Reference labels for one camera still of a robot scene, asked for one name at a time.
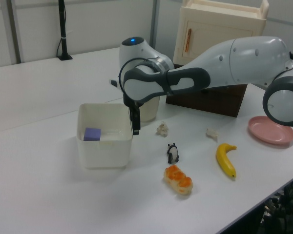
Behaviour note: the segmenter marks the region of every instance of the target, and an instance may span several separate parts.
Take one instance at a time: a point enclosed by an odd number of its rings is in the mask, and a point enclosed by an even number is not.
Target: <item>black pole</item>
[[[59,0],[59,14],[60,14],[62,55],[58,56],[58,58],[62,61],[63,60],[70,60],[73,58],[67,53],[64,0]]]

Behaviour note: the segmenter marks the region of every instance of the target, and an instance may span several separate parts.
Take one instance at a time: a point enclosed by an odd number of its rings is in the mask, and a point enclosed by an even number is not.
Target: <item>white wall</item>
[[[0,67],[16,63],[7,7],[0,1]]]
[[[262,0],[217,0],[220,2],[260,7]],[[293,0],[268,0],[270,7],[264,36],[282,38],[293,52]],[[155,49],[173,58],[182,0],[159,0],[158,21],[154,38]]]
[[[70,55],[119,47],[151,35],[153,0],[65,0]],[[61,38],[58,0],[15,0],[21,61],[54,58]]]

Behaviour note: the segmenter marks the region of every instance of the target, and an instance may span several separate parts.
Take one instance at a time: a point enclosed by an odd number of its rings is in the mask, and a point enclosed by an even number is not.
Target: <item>white cup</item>
[[[160,97],[154,97],[139,107],[141,122],[149,122],[155,119],[159,102]]]

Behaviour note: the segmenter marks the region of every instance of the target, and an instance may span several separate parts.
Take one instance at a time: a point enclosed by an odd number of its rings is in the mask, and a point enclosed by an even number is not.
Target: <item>cream cabinet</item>
[[[209,0],[184,0],[180,9],[173,62],[185,65],[226,40],[260,36],[269,4],[259,8]]]

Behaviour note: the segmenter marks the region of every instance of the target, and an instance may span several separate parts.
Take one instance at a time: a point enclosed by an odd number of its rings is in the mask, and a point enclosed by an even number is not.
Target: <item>drawer handle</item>
[[[189,42],[190,42],[191,32],[192,32],[192,29],[189,28],[189,30],[188,30],[188,38],[187,38],[187,43],[186,43],[186,50],[185,50],[186,53],[189,51]]]

